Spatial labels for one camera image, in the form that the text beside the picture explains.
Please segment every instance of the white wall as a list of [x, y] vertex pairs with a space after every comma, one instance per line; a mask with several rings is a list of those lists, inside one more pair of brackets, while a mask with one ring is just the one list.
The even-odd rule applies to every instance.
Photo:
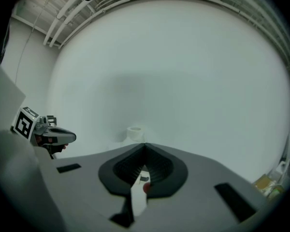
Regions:
[[26, 95], [22, 106], [46, 115], [49, 79], [59, 50], [56, 47], [44, 46], [45, 35], [36, 30], [30, 35], [31, 30], [28, 25], [11, 18], [10, 39], [1, 66]]
[[141, 0], [88, 25], [61, 51], [49, 112], [103, 152], [129, 126], [148, 142], [215, 159], [250, 182], [281, 157], [290, 80], [274, 48], [235, 14], [198, 0]]

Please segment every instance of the ceiling pipe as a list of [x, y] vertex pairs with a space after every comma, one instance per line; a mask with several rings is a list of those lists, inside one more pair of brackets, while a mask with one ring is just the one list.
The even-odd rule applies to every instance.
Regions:
[[59, 11], [59, 13], [57, 14], [56, 18], [54, 19], [52, 25], [50, 26], [46, 36], [45, 36], [45, 39], [44, 39], [44, 42], [43, 42], [43, 45], [46, 45], [47, 44], [47, 41], [51, 35], [51, 33], [53, 32], [55, 26], [57, 25], [58, 21], [64, 16], [64, 14], [67, 12], [67, 10], [76, 2], [77, 0], [68, 0], [66, 2], [66, 4], [62, 7], [62, 9]]
[[61, 34], [61, 32], [63, 31], [63, 29], [65, 28], [65, 26], [76, 16], [76, 14], [78, 14], [85, 6], [87, 6], [89, 3], [91, 3], [91, 1], [82, 1], [68, 16], [67, 18], [64, 20], [64, 22], [61, 24], [60, 28], [58, 29], [58, 31], [56, 32], [55, 36], [53, 37], [51, 43], [49, 44], [50, 47], [52, 47], [56, 41], [56, 39], [58, 38], [58, 36]]
[[90, 11], [92, 13], [95, 13], [96, 12], [95, 9], [90, 4], [87, 4], [87, 7], [88, 7], [88, 9], [90, 9]]
[[[130, 0], [120, 0], [118, 2], [115, 2], [107, 7], [105, 7], [103, 10], [98, 11], [97, 13], [95, 13], [94, 15], [90, 16], [87, 20], [85, 20], [81, 25], [79, 25], [64, 41], [63, 43], [60, 45], [59, 49], [61, 49], [64, 44], [74, 35], [76, 34], [84, 25], [86, 25], [87, 23], [89, 23], [92, 19], [94, 19], [95, 17], [97, 17], [99, 14], [103, 13], [103, 11], [107, 11], [110, 8], [116, 7], [122, 3], [128, 2]], [[263, 33], [265, 33], [273, 42], [275, 42], [275, 44], [278, 46], [278, 48], [280, 49], [280, 51], [283, 53], [283, 55], [285, 57], [287, 57], [287, 54], [285, 52], [285, 50], [281, 47], [281, 45], [278, 43], [278, 41], [276, 40], [275, 37], [273, 37], [261, 24], [259, 24], [257, 21], [255, 21], [254, 19], [252, 19], [251, 17], [249, 17], [247, 14], [245, 14], [244, 12], [240, 11], [239, 9], [232, 7], [229, 4], [226, 4], [224, 2], [221, 2], [219, 0], [207, 0], [207, 1], [211, 1], [217, 4], [220, 4], [224, 7], [227, 7], [231, 10], [233, 10], [234, 12], [238, 13], [239, 15], [242, 15], [243, 17], [249, 19], [250, 21], [252, 21]]]
[[288, 49], [288, 52], [290, 53], [290, 45], [287, 44], [285, 37], [282, 35], [281, 31], [279, 28], [276, 26], [275, 22], [272, 20], [272, 18], [266, 13], [264, 9], [262, 9], [254, 0], [245, 0], [250, 4], [250, 6], [254, 7], [257, 11], [259, 11], [263, 17], [270, 23], [271, 27], [275, 30], [275, 32], [278, 34], [280, 37], [281, 41], [283, 42], [284, 46]]

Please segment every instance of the gray panel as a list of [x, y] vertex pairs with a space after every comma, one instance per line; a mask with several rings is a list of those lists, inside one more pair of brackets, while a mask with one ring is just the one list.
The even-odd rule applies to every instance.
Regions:
[[41, 231], [65, 231], [32, 145], [10, 132], [0, 132], [0, 188], [16, 211], [33, 226]]
[[235, 216], [214, 189], [225, 182], [257, 210], [265, 204], [265, 198], [250, 183], [222, 164], [174, 148], [159, 147], [184, 161], [188, 178], [172, 197], [148, 200], [147, 208], [132, 224], [133, 230], [221, 231], [237, 225]]
[[[36, 148], [47, 188], [69, 231], [121, 231], [109, 218], [120, 213], [124, 198], [110, 194], [98, 178], [99, 167], [135, 145], [100, 154], [51, 160], [47, 151]], [[56, 167], [78, 163], [81, 168], [59, 173]]]

